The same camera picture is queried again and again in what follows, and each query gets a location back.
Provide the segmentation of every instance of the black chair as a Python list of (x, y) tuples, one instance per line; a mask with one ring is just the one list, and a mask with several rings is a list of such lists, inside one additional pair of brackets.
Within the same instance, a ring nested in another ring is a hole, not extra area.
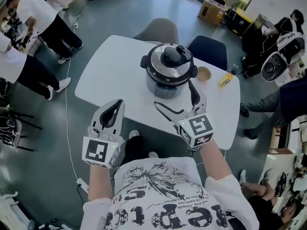
[(228, 68), (226, 45), (212, 38), (199, 35), (187, 46), (196, 59), (205, 61), (222, 70)]

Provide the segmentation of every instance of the white box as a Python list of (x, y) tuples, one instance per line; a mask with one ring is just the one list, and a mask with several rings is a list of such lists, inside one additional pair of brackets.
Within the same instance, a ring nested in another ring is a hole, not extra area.
[(83, 137), (82, 160), (88, 164), (111, 169), (119, 153), (116, 142)]
[(179, 133), (194, 148), (211, 141), (214, 129), (208, 114), (200, 114), (179, 121)]

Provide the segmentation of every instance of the small bowl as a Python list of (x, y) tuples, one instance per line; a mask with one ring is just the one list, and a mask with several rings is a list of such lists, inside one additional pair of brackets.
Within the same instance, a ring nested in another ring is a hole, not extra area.
[(198, 67), (197, 78), (200, 81), (207, 81), (211, 78), (211, 72), (206, 67)]

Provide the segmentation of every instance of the pressure cooker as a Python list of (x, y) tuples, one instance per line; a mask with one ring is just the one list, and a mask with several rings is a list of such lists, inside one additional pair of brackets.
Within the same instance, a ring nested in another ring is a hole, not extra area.
[(193, 55), (182, 45), (160, 44), (143, 56), (146, 84), (157, 97), (172, 99), (182, 92), (190, 78), (197, 76)]

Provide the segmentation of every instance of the white table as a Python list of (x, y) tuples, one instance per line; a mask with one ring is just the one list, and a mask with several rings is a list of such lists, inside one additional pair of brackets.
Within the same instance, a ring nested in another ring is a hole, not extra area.
[[(146, 85), (146, 70), (140, 67), (141, 58), (155, 45), (126, 38), (110, 36), (95, 52), (79, 79), (75, 95), (99, 107), (115, 100), (125, 102), (125, 117), (164, 132), (177, 135), (172, 124), (155, 108), (154, 101), (162, 102), (173, 110), (192, 109), (189, 87), (181, 95), (165, 100), (154, 96)], [(226, 74), (215, 66), (194, 59), (196, 66), (206, 66), (211, 79), (201, 82), (193, 79), (206, 94), (207, 112), (213, 122), (214, 139), (221, 149), (230, 149), (238, 124), (240, 85), (236, 76), (223, 89), (219, 80)]]

